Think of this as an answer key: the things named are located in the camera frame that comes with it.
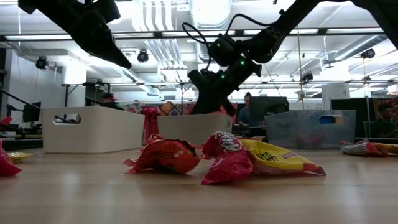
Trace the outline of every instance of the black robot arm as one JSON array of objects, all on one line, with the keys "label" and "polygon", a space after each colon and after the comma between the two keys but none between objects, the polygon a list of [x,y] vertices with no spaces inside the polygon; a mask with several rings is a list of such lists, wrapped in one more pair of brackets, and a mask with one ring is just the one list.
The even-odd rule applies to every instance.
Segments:
[{"label": "black robot arm", "polygon": [[66,31],[86,52],[126,69],[131,63],[116,47],[106,25],[120,18],[114,0],[18,0],[18,6],[32,14],[36,9]]},{"label": "black robot arm", "polygon": [[[239,90],[242,82],[253,73],[261,76],[261,67],[253,61],[269,62],[287,35],[323,1],[325,0],[296,0],[286,11],[280,12],[278,20],[249,40],[234,41],[228,34],[220,34],[210,45],[209,56],[218,65],[228,69],[218,73],[193,70],[188,74],[199,90],[198,101],[192,114],[211,113],[223,106],[229,115],[234,115],[235,109],[229,102],[228,96],[234,90]],[[352,2],[367,9],[398,48],[398,22],[394,15],[398,10],[398,1],[352,0]]]}]

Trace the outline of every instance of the person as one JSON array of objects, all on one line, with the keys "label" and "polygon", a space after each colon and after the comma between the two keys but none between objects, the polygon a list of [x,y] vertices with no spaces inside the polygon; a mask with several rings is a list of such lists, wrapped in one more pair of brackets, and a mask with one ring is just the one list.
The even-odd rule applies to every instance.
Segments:
[{"label": "person", "polygon": [[100,106],[113,108],[117,110],[124,110],[118,105],[118,103],[116,102],[117,99],[114,98],[112,93],[105,93],[103,95],[103,99],[104,101],[100,104]]},{"label": "person", "polygon": [[242,128],[258,127],[260,126],[260,121],[250,121],[250,98],[251,94],[246,93],[244,96],[244,104],[246,105],[238,113],[238,123]]},{"label": "person", "polygon": [[380,105],[378,108],[381,118],[371,124],[371,134],[377,138],[396,138],[398,136],[397,122],[392,119],[392,108]]}]

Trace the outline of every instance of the table surface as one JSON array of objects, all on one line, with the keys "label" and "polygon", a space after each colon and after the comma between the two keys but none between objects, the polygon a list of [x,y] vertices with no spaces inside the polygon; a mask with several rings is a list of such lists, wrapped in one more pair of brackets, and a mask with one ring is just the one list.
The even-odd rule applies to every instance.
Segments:
[{"label": "table surface", "polygon": [[202,186],[210,161],[188,175],[124,174],[137,151],[39,154],[0,179],[0,223],[398,223],[398,157],[296,152],[328,175]]}]

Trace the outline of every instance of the computer monitor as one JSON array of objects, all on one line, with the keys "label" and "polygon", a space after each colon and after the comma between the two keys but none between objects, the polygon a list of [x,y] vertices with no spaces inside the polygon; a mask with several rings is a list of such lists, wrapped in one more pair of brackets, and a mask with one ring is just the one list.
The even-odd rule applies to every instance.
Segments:
[{"label": "computer monitor", "polygon": [[[33,103],[33,105],[40,108],[42,106],[42,102]],[[31,105],[25,105],[23,109],[22,120],[23,122],[34,122],[39,121],[40,119],[40,109],[37,109]]]},{"label": "computer monitor", "polygon": [[250,121],[263,121],[265,116],[289,111],[286,97],[250,97]]}]

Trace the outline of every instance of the black cable wire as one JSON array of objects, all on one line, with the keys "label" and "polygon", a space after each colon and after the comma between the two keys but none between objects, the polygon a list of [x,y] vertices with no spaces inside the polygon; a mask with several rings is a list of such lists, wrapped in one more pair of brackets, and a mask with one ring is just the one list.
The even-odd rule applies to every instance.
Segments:
[{"label": "black cable wire", "polygon": [[[197,32],[197,33],[199,34],[200,38],[203,39],[203,41],[201,41],[201,40],[197,39],[196,37],[192,36],[192,35],[189,33],[189,31],[187,30],[187,28],[185,28],[185,26],[189,26],[192,30],[194,30],[195,32]],[[182,23],[182,29],[184,30],[184,32],[187,33],[187,35],[188,35],[192,40],[194,40],[194,41],[196,41],[196,42],[198,42],[198,43],[201,43],[201,44],[205,44],[205,45],[206,45],[206,48],[207,48],[207,53],[210,51],[209,43],[207,42],[206,37],[200,32],[200,30],[198,30],[196,27],[194,27],[193,25],[191,25],[191,24],[189,24],[189,23],[187,23],[187,22],[183,22],[183,23]],[[210,57],[210,55],[209,55],[209,60],[207,61],[207,66],[206,66],[206,68],[205,68],[206,70],[209,69],[210,63],[211,63],[211,57]]]},{"label": "black cable wire", "polygon": [[245,14],[238,13],[238,14],[236,14],[235,16],[232,17],[231,22],[229,23],[228,29],[226,30],[225,34],[227,34],[227,33],[229,32],[229,30],[230,30],[231,27],[232,27],[232,23],[234,22],[234,20],[235,20],[237,17],[242,17],[242,18],[244,18],[244,19],[249,20],[250,22],[252,22],[252,23],[254,23],[254,24],[257,24],[257,25],[259,25],[259,26],[264,26],[264,27],[266,27],[266,26],[271,26],[271,25],[273,25],[273,24],[275,23],[275,22],[273,22],[273,23],[270,23],[270,24],[265,24],[265,23],[262,23],[262,22],[259,22],[259,21],[255,20],[255,19],[253,19],[253,18],[251,18],[251,17],[249,17],[249,16],[247,16],[247,15],[245,15]]}]

